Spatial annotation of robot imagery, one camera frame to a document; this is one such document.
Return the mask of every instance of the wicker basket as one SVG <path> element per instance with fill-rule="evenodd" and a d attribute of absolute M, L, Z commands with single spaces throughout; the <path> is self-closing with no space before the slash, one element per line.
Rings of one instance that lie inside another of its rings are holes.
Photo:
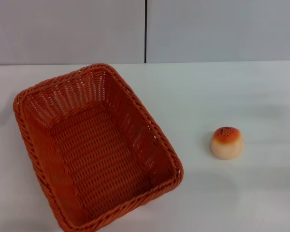
<path fill-rule="evenodd" d="M 183 178 L 159 126 L 106 64 L 30 87 L 13 107 L 37 178 L 66 232 L 96 231 Z"/>

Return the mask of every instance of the bread roll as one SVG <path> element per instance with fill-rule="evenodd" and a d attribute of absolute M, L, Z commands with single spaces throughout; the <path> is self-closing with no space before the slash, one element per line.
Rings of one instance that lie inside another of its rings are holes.
<path fill-rule="evenodd" d="M 232 160 L 244 150 L 241 132 L 233 127 L 222 127 L 215 131 L 211 140 L 213 154 L 223 160 Z"/>

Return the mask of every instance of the basket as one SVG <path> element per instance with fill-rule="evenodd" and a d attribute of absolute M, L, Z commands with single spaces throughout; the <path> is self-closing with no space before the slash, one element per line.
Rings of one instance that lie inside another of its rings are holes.
<path fill-rule="evenodd" d="M 19 93 L 16 120 L 65 232 L 93 232 L 176 188 L 183 167 L 160 127 L 109 65 Z"/>

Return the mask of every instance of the orange wicker basket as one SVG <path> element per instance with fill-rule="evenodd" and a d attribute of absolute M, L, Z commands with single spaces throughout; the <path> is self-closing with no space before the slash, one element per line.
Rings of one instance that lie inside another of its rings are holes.
<path fill-rule="evenodd" d="M 16 120 L 66 232 L 93 232 L 174 189 L 183 167 L 159 126 L 109 65 L 19 93 Z"/>

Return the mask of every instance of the basket bottom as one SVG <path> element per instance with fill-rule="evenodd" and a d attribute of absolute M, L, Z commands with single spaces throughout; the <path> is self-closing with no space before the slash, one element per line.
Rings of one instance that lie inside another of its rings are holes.
<path fill-rule="evenodd" d="M 149 174 L 101 105 L 59 122 L 51 134 L 63 164 L 48 170 L 48 176 L 75 225 L 92 221 L 152 188 Z"/>

